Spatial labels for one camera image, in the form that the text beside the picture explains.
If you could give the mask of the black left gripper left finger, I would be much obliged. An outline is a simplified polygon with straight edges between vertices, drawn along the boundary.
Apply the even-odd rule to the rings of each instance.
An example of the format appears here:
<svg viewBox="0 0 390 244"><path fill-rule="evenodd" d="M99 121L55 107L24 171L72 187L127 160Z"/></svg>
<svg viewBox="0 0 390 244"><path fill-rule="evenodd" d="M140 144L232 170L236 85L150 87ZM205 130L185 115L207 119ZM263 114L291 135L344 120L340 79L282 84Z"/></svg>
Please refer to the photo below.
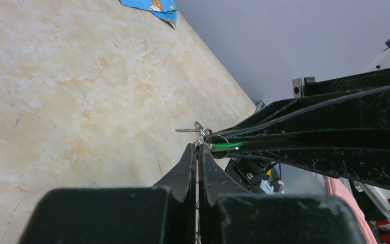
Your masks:
<svg viewBox="0 0 390 244"><path fill-rule="evenodd" d="M38 202L20 243L194 243L193 144L148 188L60 188Z"/></svg>

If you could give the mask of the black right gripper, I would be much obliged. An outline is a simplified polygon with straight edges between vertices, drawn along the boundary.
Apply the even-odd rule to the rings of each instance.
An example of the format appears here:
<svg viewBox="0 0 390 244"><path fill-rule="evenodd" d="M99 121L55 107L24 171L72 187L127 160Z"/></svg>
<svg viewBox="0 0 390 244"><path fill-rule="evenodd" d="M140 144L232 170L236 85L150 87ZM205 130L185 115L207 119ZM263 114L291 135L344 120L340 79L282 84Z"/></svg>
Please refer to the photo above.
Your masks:
<svg viewBox="0 0 390 244"><path fill-rule="evenodd" d="M288 100L270 119L218 132L244 142L224 151L390 190L390 134L316 134L390 132L390 68L320 82L298 78L292 86L300 99ZM357 89L369 90L345 92Z"/></svg>

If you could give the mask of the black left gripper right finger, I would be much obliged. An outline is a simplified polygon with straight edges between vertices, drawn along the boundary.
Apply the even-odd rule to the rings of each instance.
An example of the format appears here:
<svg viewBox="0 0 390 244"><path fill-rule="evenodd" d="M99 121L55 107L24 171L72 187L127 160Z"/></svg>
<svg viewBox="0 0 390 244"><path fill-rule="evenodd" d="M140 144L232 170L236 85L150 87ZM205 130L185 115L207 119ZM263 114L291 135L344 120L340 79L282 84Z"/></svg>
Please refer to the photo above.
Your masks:
<svg viewBox="0 0 390 244"><path fill-rule="evenodd" d="M266 195L247 191L198 153L202 243L365 243L358 220L336 196Z"/></svg>

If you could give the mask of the green key tag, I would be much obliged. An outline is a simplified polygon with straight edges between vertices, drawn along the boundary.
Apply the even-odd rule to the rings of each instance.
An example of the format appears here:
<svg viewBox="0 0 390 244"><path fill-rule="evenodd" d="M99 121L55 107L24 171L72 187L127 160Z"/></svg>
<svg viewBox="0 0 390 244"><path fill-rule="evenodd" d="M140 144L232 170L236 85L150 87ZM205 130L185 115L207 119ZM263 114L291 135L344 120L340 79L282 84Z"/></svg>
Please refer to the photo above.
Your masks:
<svg viewBox="0 0 390 244"><path fill-rule="evenodd" d="M226 143L212 143L210 144L211 148L214 150L219 149L230 149L234 147L241 147L244 144L244 142L226 142Z"/></svg>

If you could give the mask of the large metal keyring red grip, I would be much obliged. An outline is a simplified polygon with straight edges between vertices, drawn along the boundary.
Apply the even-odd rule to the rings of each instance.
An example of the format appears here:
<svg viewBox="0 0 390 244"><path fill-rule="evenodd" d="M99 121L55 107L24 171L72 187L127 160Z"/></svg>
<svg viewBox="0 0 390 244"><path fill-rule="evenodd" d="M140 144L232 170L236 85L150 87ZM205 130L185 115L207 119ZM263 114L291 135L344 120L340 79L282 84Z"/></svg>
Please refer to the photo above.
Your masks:
<svg viewBox="0 0 390 244"><path fill-rule="evenodd" d="M221 243L221 218L217 201L232 182L216 163L212 154L213 134L210 129L200 133L197 145L198 189L199 189L199 236L201 243Z"/></svg>

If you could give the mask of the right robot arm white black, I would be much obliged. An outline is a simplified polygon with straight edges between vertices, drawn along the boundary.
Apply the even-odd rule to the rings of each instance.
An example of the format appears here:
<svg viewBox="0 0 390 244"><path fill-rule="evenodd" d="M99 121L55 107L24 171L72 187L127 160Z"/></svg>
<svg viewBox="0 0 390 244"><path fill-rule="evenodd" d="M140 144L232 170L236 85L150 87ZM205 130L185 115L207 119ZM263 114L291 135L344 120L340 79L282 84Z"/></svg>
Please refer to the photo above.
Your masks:
<svg viewBox="0 0 390 244"><path fill-rule="evenodd" d="M293 81L276 101L209 138L216 157L276 161L390 190L390 39L364 73Z"/></svg>

